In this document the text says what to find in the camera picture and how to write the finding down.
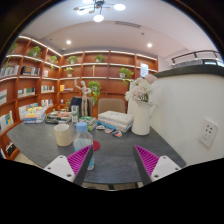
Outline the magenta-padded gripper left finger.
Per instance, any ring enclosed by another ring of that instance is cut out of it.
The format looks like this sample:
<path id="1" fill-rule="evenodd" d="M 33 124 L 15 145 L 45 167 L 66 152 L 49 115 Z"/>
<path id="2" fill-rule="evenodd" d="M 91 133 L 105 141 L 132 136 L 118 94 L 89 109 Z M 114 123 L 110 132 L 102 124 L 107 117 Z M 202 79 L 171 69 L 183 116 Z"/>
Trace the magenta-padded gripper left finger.
<path id="1" fill-rule="evenodd" d="M 69 156 L 59 155 L 44 170 L 81 186 L 92 156 L 93 146 L 89 145 Z"/>

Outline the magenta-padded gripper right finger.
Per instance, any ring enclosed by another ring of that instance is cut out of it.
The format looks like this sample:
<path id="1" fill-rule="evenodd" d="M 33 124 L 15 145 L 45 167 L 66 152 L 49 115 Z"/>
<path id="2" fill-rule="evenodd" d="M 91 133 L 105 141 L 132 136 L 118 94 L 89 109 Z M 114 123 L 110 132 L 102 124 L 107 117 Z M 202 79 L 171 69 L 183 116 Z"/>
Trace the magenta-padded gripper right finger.
<path id="1" fill-rule="evenodd" d="M 168 156 L 157 156 L 138 145 L 133 146 L 133 155 L 143 185 L 157 181 L 180 170 L 180 167 Z"/>

